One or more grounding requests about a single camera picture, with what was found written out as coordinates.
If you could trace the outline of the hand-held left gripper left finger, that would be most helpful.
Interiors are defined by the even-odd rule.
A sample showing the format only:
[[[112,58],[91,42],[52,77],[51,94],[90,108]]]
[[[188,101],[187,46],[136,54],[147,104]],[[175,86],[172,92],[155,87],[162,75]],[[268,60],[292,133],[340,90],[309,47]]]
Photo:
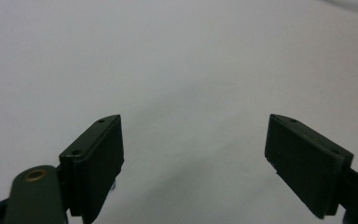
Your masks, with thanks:
[[[123,163],[120,115],[98,119],[60,154],[62,195],[73,217],[95,221]]]

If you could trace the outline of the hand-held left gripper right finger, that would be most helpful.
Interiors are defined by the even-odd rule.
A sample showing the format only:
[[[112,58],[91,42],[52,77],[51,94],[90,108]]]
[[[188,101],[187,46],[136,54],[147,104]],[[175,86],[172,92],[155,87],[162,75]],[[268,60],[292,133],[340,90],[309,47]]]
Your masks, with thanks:
[[[336,213],[338,183],[352,153],[296,119],[272,114],[265,157],[313,215]]]

